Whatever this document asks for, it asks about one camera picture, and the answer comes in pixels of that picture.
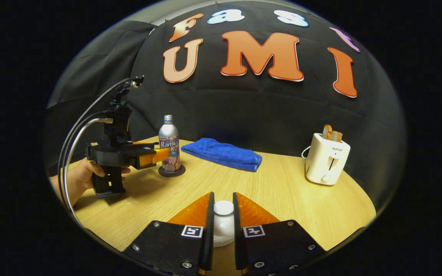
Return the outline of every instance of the bottle label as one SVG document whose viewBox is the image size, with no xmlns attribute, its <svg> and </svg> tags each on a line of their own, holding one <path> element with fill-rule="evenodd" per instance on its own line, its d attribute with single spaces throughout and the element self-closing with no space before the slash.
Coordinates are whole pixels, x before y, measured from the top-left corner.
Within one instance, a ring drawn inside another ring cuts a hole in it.
<svg viewBox="0 0 442 276">
<path fill-rule="evenodd" d="M 178 137 L 159 136 L 160 148 L 170 148 L 170 157 L 163 160 L 162 167 L 167 173 L 180 170 L 180 144 Z"/>
</svg>

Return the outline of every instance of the bottle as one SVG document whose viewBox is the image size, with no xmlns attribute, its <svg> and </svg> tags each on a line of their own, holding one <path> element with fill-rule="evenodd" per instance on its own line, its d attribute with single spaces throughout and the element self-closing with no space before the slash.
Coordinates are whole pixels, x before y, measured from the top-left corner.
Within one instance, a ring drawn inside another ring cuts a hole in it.
<svg viewBox="0 0 442 276">
<path fill-rule="evenodd" d="M 160 148 L 169 147 L 171 150 L 170 157 L 163 160 L 162 168 L 167 173 L 176 173 L 180 170 L 180 144 L 178 141 L 178 130 L 173 125 L 172 115 L 165 115 L 158 138 L 160 140 Z"/>
<path fill-rule="evenodd" d="M 234 205 L 227 200 L 214 203 L 214 247 L 235 241 Z"/>
</svg>

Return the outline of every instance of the white letter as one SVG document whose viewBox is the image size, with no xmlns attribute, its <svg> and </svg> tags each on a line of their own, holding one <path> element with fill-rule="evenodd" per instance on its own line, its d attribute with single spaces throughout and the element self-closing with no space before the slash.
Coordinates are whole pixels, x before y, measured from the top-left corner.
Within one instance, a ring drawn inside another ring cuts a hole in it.
<svg viewBox="0 0 442 276">
<path fill-rule="evenodd" d="M 275 10 L 275 14 L 277 14 L 280 21 L 287 24 L 294 24 L 296 26 L 308 27 L 308 22 L 305 21 L 305 18 L 292 12 L 283 11 L 283 10 Z"/>
<path fill-rule="evenodd" d="M 232 9 L 232 10 L 222 10 L 216 12 L 212 15 L 213 17 L 207 21 L 210 24 L 217 24 L 224 21 L 240 21 L 245 17 L 242 16 L 242 11 Z"/>
</svg>

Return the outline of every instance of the folded towel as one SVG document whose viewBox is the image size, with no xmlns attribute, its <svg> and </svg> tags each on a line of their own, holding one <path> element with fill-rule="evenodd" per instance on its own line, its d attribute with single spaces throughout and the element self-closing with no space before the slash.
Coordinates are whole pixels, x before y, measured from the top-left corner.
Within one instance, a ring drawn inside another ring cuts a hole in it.
<svg viewBox="0 0 442 276">
<path fill-rule="evenodd" d="M 257 171 L 262 162 L 262 157 L 249 149 L 219 143 L 212 138 L 201 138 L 181 149 L 199 158 L 244 171 Z"/>
</svg>

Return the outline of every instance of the white container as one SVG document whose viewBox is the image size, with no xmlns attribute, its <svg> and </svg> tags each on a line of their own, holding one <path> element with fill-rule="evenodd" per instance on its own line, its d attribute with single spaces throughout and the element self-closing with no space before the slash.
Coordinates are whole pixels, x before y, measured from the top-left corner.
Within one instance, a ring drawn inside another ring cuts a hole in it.
<svg viewBox="0 0 442 276">
<path fill-rule="evenodd" d="M 232 202 L 214 203 L 214 247 L 225 246 L 235 240 L 235 218 Z"/>
<path fill-rule="evenodd" d="M 312 146 L 305 163 L 305 174 L 311 182 L 334 185 L 344 169 L 351 146 L 344 141 L 336 142 L 314 133 Z"/>
</svg>

